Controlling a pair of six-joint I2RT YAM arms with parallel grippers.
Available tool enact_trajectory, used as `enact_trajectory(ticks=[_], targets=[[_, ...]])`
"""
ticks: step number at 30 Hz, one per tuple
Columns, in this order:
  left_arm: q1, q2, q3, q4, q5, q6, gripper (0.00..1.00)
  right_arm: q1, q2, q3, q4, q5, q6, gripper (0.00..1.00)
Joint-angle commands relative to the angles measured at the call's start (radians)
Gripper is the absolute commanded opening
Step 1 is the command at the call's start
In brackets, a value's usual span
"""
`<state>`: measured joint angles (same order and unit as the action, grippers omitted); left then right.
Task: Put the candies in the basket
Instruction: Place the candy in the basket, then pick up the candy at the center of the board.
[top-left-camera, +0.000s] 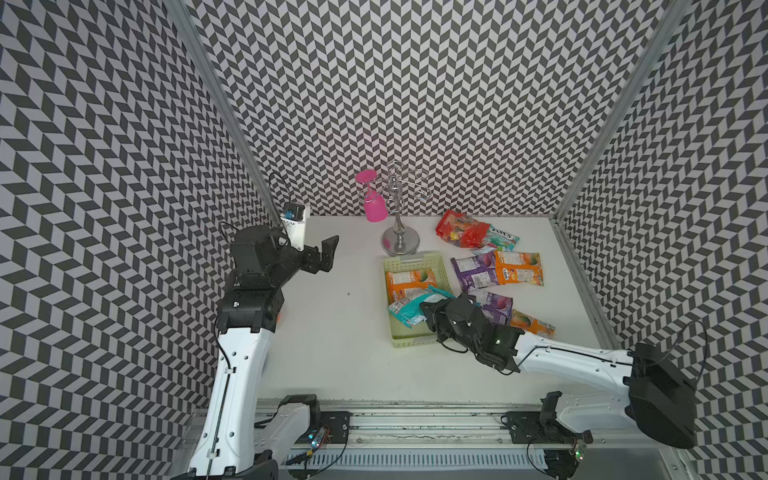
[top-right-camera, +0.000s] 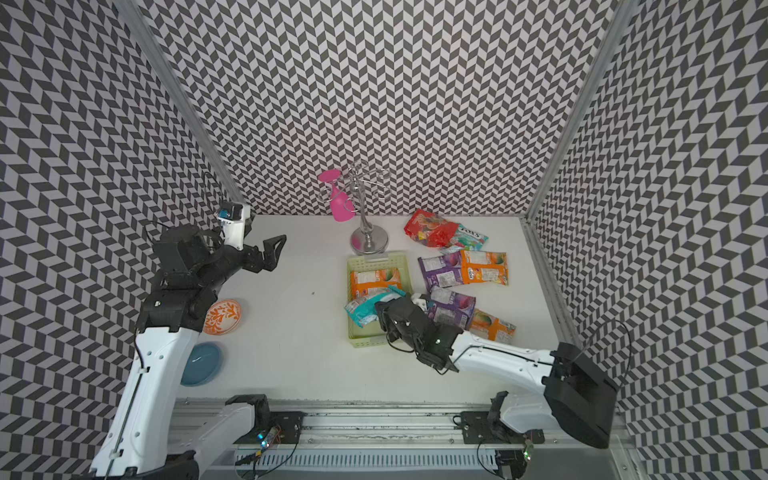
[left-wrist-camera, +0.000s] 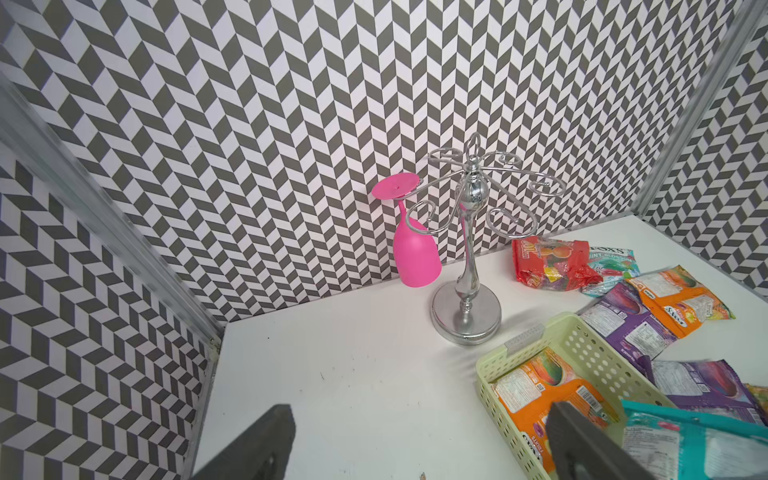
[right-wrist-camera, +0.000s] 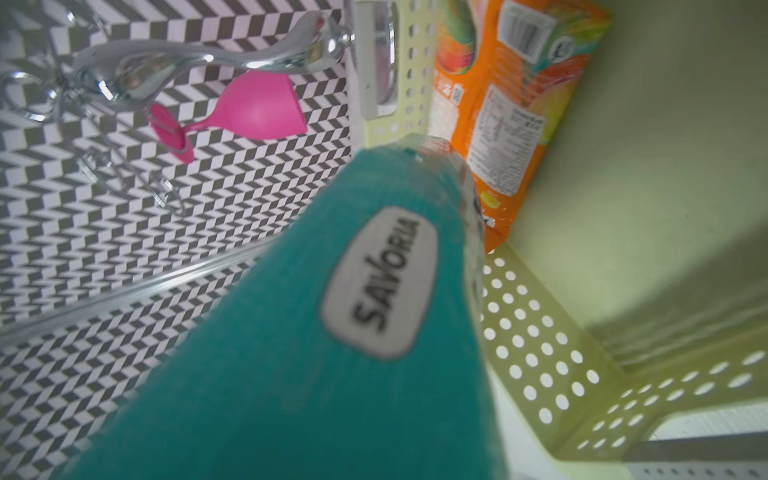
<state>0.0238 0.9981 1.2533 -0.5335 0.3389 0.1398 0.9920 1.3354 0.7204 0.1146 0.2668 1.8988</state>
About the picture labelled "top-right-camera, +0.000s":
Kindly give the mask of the light green plastic basket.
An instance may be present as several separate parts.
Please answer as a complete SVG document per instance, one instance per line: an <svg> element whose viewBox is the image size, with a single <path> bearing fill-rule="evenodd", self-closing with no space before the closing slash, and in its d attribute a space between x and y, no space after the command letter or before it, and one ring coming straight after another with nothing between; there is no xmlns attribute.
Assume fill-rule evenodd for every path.
<svg viewBox="0 0 768 480"><path fill-rule="evenodd" d="M404 298L413 292L407 255L390 252L349 257L347 274L347 337L355 348L384 345L376 303Z"/></svg>

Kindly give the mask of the teal candy bag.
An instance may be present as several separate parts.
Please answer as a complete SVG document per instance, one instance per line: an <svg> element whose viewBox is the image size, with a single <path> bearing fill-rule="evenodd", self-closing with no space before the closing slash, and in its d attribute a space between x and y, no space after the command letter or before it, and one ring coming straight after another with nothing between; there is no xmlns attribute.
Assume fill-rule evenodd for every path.
<svg viewBox="0 0 768 480"><path fill-rule="evenodd" d="M395 286L377 293L350 300L344 307L348 318L358 327L365 327L378 320L377 303L387 303L406 296L406 292Z"/></svg>

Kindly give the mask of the orange yellow Fox's candy bag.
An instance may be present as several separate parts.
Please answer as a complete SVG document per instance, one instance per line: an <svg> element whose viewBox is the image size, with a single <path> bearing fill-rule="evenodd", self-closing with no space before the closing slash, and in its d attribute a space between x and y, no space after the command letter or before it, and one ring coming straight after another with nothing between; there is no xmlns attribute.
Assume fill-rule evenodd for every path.
<svg viewBox="0 0 768 480"><path fill-rule="evenodd" d="M402 287L400 272L397 268L385 268L350 273L350 295L352 299L387 290L389 287Z"/></svg>

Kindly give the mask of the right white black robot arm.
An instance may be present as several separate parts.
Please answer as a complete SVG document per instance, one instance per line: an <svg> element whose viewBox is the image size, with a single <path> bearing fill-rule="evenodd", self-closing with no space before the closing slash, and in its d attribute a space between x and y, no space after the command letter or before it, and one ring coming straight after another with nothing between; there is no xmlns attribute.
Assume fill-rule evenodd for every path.
<svg viewBox="0 0 768 480"><path fill-rule="evenodd" d="M434 322L408 297L378 302L375 311L386 339L403 341L438 374L485 374L527 393L497 394L490 424L520 435L558 427L584 445L609 446L619 385L579 347L536 350L484 339Z"/></svg>

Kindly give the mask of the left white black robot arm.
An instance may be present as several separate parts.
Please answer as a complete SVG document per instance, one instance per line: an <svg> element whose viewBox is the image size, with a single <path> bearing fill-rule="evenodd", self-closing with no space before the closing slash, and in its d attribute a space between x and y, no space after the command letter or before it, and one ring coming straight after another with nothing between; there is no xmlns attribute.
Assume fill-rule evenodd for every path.
<svg viewBox="0 0 768 480"><path fill-rule="evenodd" d="M160 269L140 308L135 357L117 413L87 479L197 479L234 442L265 422L261 395L234 398L175 446L168 443L178 390L206 315L223 284L240 270L276 269L287 241L248 246L244 221L202 230L164 231L153 251Z"/></svg>

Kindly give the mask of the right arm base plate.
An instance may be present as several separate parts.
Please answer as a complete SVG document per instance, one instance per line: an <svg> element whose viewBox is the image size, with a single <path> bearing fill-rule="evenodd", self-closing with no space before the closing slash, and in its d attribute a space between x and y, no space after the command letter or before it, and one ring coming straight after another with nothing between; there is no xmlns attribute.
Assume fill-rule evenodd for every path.
<svg viewBox="0 0 768 480"><path fill-rule="evenodd" d="M454 415L452 421L468 445L523 445L526 441L540 445L545 442L542 430L534 429L524 433L513 431L500 420L491 420L487 411L462 411Z"/></svg>

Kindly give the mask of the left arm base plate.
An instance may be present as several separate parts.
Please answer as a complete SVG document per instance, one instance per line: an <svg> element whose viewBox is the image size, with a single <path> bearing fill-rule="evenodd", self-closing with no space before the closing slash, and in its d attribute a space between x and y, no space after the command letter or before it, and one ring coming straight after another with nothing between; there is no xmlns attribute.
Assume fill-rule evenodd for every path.
<svg viewBox="0 0 768 480"><path fill-rule="evenodd" d="M302 411L277 411L268 420L260 421L251 431L238 438L235 445L262 444L271 430L276 431L274 441L280 445L295 445L302 434L306 414Z"/></svg>

